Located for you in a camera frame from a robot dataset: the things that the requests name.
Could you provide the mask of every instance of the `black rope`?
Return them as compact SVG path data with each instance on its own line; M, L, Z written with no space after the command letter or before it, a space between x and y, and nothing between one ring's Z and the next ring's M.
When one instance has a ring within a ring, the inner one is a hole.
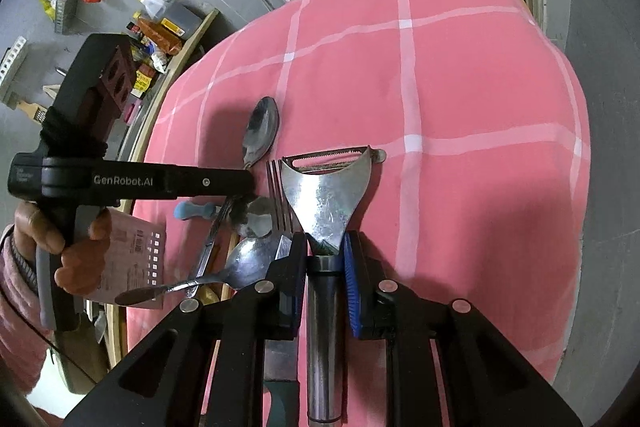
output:
M3 238L2 241L0 242L0 253L2 252L2 249L4 248L4 241L6 240L6 238L9 236L9 234L14 233L14 228L12 227L11 231L9 233L7 233ZM31 331L33 331L37 336L39 336L41 338L41 340L43 340L45 343L47 343L47 345L53 349L55 352L57 352L57 354L59 354L60 356L66 358L69 362L71 362L73 365L75 365L78 369L78 371L80 371L83 375L85 375L85 377L87 377L89 379L90 382L92 382L92 384L97 385L98 383L89 376L89 374L82 368L80 367L80 365L78 365L78 363L76 363L76 361L74 359L72 359L70 356L68 356L68 354L66 354L64 351L62 351L61 349L58 348L58 346L56 346L55 344L53 344L49 339L47 339L42 333L40 333L38 331L38 328L36 328L35 326L33 326L24 316L22 316L22 314L18 311L18 309L14 306L14 303L12 303L9 298L6 296L6 294L4 293L4 289L2 288L2 285L0 285L0 293L2 294L2 297L4 297L4 300L7 302L7 304L9 304L9 307L14 311L14 313L16 315L18 315L18 317L20 317L22 319L22 321L31 329Z

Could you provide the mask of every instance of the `paper card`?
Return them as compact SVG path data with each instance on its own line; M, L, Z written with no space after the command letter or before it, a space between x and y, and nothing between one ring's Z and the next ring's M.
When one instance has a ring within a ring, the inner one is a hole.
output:
M106 265L100 287L86 299L115 304L122 292L149 285L162 284L164 267L164 228L110 210L112 230L111 246L105 255ZM162 308L162 298L135 306L148 310Z

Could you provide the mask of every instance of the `metal cylinder rod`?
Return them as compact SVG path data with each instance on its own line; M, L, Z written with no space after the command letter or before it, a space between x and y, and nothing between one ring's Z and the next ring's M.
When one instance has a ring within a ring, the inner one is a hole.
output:
M306 386L310 427L342 425L343 271L342 256L308 258Z

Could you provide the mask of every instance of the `finger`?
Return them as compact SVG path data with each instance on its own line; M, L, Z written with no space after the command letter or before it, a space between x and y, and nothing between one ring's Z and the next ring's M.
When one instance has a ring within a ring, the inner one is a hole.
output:
M105 266L104 254L109 245L109 239L83 239L66 248L61 256L62 267L56 270L54 275L58 286L76 295L87 287L90 287L89 291L93 291L100 283Z
M89 238L100 241L111 235L111 213L105 208L89 227Z
M101 241L83 239L79 243L65 248L61 256L62 266L69 268L101 267L104 269L104 254L109 250L110 244L110 239L102 239Z
M74 268L58 268L54 275L56 284L65 292L72 295L87 295L93 292L100 285L100 274L87 275L84 273L81 277L78 275L78 269Z
M16 247L25 247L34 241L39 247L60 253L65 248L65 239L44 213L33 203L22 202L15 211Z

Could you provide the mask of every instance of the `pink sleeve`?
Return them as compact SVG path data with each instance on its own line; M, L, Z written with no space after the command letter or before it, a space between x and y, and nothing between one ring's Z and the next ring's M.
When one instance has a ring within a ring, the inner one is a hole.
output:
M24 321L18 317L13 307L45 336L50 331L40 326L40 304L38 297L24 282L11 254L8 233L2 234L3 245L0 252L0 356L14 374L15 384L24 394L35 387L47 355L47 344L39 338ZM60 420L39 411L49 425L60 425Z

